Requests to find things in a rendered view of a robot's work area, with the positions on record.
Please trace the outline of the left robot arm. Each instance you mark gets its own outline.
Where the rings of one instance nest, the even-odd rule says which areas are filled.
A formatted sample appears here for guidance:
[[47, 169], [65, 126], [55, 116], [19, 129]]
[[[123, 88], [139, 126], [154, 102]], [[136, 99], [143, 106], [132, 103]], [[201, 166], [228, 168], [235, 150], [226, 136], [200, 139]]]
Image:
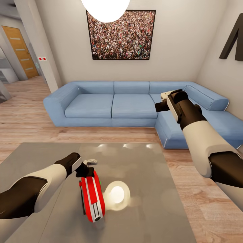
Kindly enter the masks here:
[[0, 193], [0, 243], [5, 243], [32, 214], [40, 212], [64, 180], [76, 171], [76, 177], [95, 177], [97, 160], [82, 162], [72, 153], [55, 164], [19, 179], [9, 190]]

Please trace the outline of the radio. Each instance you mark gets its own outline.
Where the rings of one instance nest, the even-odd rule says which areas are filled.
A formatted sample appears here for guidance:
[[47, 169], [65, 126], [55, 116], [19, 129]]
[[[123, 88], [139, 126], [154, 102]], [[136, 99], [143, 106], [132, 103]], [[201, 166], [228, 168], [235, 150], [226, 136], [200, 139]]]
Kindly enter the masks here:
[[105, 214], [105, 202], [102, 195], [100, 181], [96, 171], [94, 177], [82, 177], [79, 181], [81, 190], [83, 215], [87, 215], [90, 222], [103, 218]]

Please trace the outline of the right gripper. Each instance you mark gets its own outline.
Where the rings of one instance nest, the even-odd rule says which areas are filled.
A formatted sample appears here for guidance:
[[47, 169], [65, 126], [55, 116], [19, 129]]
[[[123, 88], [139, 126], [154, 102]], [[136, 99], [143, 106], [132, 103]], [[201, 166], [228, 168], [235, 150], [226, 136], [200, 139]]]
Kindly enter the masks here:
[[169, 109], [165, 107], [165, 101], [155, 104], [156, 112], [168, 111]]

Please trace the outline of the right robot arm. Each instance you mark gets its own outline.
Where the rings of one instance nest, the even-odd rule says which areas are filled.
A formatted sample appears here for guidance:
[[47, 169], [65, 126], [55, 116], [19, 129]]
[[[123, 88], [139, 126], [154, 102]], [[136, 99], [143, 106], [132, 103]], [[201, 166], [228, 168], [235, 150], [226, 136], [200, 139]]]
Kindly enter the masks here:
[[156, 112], [170, 110], [183, 131], [197, 171], [212, 179], [243, 212], [243, 158], [203, 116], [185, 91], [161, 93]]

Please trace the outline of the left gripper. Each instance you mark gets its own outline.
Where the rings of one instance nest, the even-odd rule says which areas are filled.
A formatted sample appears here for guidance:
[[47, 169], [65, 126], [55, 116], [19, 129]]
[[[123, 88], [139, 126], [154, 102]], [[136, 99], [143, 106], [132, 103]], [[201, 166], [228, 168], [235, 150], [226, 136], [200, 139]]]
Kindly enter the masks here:
[[87, 167], [85, 165], [85, 168], [83, 171], [81, 171], [80, 173], [76, 173], [76, 177], [95, 177], [94, 175], [94, 168], [93, 167]]

